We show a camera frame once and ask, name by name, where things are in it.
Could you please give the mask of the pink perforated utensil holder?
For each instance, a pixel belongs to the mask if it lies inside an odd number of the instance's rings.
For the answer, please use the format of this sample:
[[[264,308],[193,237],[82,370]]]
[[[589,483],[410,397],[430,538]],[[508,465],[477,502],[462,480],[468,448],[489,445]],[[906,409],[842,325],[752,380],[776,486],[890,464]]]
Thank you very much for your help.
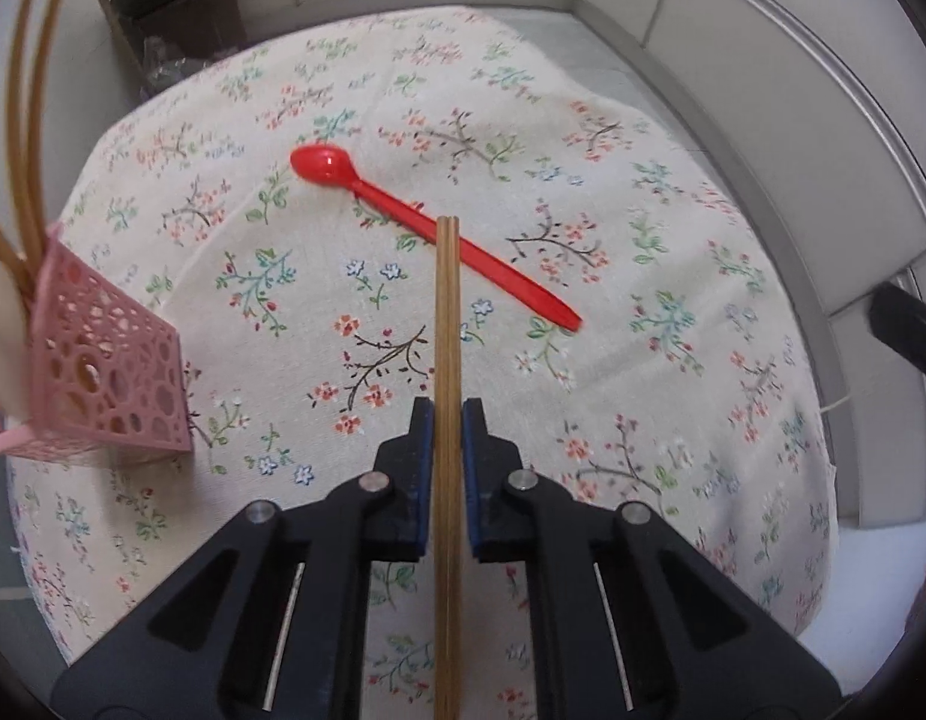
[[[30,419],[0,411],[0,455],[119,466],[193,450],[175,327],[58,234],[49,236],[25,314]]]

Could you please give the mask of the white spoon wooden handle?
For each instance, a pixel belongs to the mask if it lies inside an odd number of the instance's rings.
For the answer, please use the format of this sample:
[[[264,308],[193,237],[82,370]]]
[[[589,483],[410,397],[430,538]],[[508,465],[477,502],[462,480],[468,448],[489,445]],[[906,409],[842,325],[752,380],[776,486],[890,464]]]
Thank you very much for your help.
[[[25,266],[0,228],[0,411],[28,421],[28,325],[19,275],[26,275]]]

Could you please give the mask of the long bamboo chopstick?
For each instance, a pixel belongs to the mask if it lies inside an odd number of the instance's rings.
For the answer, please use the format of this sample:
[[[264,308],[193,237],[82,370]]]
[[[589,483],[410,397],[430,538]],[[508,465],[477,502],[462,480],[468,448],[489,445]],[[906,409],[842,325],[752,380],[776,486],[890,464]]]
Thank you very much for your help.
[[[26,211],[26,222],[20,232],[25,242],[26,260],[35,270],[40,270],[46,252],[46,216],[44,216],[43,124],[46,109],[47,80],[49,80],[49,59],[54,37],[61,18],[62,0],[46,0],[43,18],[40,21],[35,57],[31,64],[30,88],[26,101],[25,143],[23,144],[23,193],[22,206]]]
[[[44,217],[43,110],[47,64],[53,44],[58,0],[42,10],[36,0],[22,0],[8,53],[5,90],[8,187],[23,261],[32,277],[40,271],[46,250]]]

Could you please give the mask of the floral tablecloth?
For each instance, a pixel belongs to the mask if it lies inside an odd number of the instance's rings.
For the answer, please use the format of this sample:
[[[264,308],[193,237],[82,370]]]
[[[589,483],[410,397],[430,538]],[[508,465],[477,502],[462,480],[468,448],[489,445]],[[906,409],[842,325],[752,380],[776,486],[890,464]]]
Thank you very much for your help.
[[[51,234],[178,332],[193,450],[10,457],[64,718],[435,718],[435,559],[371,559],[385,440],[435,395],[437,242],[364,181],[567,302],[460,262],[463,403],[517,445],[515,562],[472,557],[458,718],[826,718],[798,642],[832,468],[787,296],[748,223],[632,107],[488,16],[280,37],[106,133]]]

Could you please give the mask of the red plastic spoon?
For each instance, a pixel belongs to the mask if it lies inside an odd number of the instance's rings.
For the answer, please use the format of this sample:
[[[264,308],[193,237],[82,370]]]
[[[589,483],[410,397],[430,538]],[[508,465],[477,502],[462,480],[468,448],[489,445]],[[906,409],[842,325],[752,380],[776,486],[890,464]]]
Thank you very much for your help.
[[[392,221],[414,232],[424,241],[437,242],[437,221],[422,211],[415,210],[409,203],[398,200],[380,187],[364,181],[358,176],[349,153],[341,146],[302,145],[290,153],[290,167],[295,174],[314,185],[342,188],[365,202],[373,210],[380,211]],[[536,281],[523,275],[515,266],[508,265],[499,257],[489,254],[468,239],[460,241],[460,259],[471,270],[494,283],[497,288],[518,299],[539,317],[555,323],[557,327],[575,333],[583,327],[582,317],[575,310],[550,293]]]

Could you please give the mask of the brown trash bin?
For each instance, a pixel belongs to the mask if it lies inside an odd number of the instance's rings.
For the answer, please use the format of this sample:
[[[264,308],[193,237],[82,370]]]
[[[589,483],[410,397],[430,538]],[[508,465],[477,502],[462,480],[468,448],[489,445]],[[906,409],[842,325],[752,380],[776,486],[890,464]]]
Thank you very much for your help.
[[[175,0],[142,18],[119,18],[129,46],[145,64],[145,43],[158,37],[168,59],[215,60],[250,42],[238,0]]]

